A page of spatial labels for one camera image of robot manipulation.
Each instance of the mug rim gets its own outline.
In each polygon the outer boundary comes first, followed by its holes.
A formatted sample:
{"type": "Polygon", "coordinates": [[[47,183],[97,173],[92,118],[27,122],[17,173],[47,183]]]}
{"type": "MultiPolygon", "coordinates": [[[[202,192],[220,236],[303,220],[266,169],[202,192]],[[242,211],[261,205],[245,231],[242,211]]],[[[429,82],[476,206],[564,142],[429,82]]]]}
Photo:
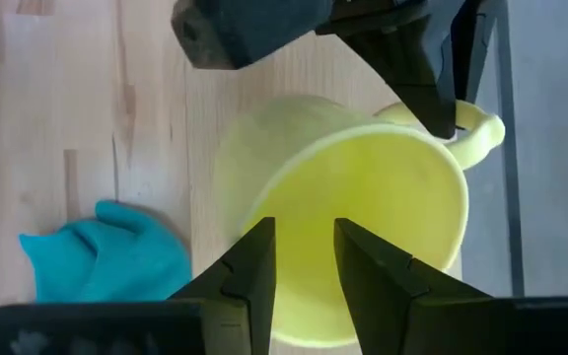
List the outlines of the mug rim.
{"type": "MultiPolygon", "coordinates": [[[[442,271],[445,272],[448,271],[449,268],[452,266],[453,262],[457,259],[457,256],[460,252],[460,247],[462,245],[463,236],[465,234],[465,228],[468,218],[468,186],[465,179],[465,175],[463,174],[463,169],[460,167],[460,164],[455,159],[453,154],[446,148],[446,146],[440,141],[438,141],[434,136],[428,133],[421,132],[412,127],[400,126],[385,121],[375,121],[373,118],[371,118],[370,121],[367,123],[361,124],[361,122],[357,122],[354,126],[329,133],[323,136],[322,138],[316,140],[312,144],[306,146],[301,151],[299,151],[291,158],[289,158],[284,163],[284,165],[282,165],[282,167],[278,169],[275,172],[275,174],[273,174],[269,178],[269,180],[266,182],[264,187],[260,190],[260,193],[257,195],[255,200],[251,204],[250,209],[245,214],[244,218],[241,219],[242,223],[240,226],[237,227],[238,230],[241,230],[249,222],[249,219],[257,211],[258,207],[264,202],[264,200],[268,196],[268,193],[278,183],[280,183],[289,173],[297,169],[303,162],[308,160],[308,158],[312,157],[321,150],[326,149],[334,144],[338,144],[365,135],[372,135],[379,133],[408,136],[410,138],[418,140],[421,143],[424,143],[434,148],[440,154],[440,156],[444,158],[444,160],[450,166],[453,173],[455,173],[456,177],[458,177],[461,189],[460,191],[461,200],[463,202],[464,209],[461,212],[461,220],[460,220],[461,225],[458,237],[454,240],[452,245],[452,252],[450,253],[442,269],[442,271]]],[[[283,334],[273,328],[271,328],[271,335],[275,339],[283,341],[285,343],[296,346],[310,347],[310,348],[333,348],[333,347],[350,345],[357,342],[356,333],[351,338],[350,337],[341,338],[332,341],[316,341],[309,339],[301,339],[299,337],[293,337],[287,334],[283,334]]]]}

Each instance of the table surface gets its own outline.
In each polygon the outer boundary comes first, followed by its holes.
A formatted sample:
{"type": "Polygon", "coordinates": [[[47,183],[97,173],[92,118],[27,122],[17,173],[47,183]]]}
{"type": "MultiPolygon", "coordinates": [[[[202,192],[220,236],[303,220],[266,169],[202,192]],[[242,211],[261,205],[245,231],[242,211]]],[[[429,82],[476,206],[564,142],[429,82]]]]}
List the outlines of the table surface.
{"type": "Polygon", "coordinates": [[[17,235],[90,216],[102,198],[158,211],[200,273],[228,247],[211,169],[239,112],[287,93],[364,112],[397,100],[334,36],[305,35],[243,71],[194,70],[170,28],[173,3],[0,0],[0,305],[34,297],[17,235]]]}

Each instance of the blue towel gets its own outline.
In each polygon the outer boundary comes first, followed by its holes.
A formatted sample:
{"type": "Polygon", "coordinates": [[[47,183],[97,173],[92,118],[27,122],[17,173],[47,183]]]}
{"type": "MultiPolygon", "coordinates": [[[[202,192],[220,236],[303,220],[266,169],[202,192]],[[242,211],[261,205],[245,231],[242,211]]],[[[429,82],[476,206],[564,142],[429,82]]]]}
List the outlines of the blue towel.
{"type": "Polygon", "coordinates": [[[96,219],[45,237],[20,235],[37,302],[161,301],[192,277],[187,251],[153,218],[101,201],[96,219]]]}

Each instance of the wood grain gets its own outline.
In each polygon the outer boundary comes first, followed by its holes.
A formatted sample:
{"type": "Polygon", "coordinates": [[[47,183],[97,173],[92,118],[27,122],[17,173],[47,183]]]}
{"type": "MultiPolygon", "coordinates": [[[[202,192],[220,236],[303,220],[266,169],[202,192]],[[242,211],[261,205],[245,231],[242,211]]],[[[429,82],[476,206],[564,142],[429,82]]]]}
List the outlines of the wood grain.
{"type": "MultiPolygon", "coordinates": [[[[289,93],[366,112],[397,100],[333,36],[305,35],[239,72],[193,69],[172,33],[172,7],[0,0],[0,305],[34,297],[17,235],[91,216],[104,198],[157,211],[202,272],[228,247],[212,162],[239,112],[289,93]]],[[[282,355],[357,352],[273,344],[282,355]]]]}

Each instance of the gray floor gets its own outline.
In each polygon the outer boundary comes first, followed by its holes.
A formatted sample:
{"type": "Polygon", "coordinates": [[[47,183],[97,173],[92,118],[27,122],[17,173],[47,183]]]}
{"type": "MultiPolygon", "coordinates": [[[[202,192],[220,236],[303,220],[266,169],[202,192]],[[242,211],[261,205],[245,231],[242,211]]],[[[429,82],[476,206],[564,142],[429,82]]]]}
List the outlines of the gray floor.
{"type": "MultiPolygon", "coordinates": [[[[509,3],[526,292],[568,295],[568,1],[509,3]]],[[[495,58],[477,102],[499,111],[495,58]]],[[[464,280],[496,296],[511,294],[502,164],[498,150],[466,172],[462,247],[464,280]]]]}

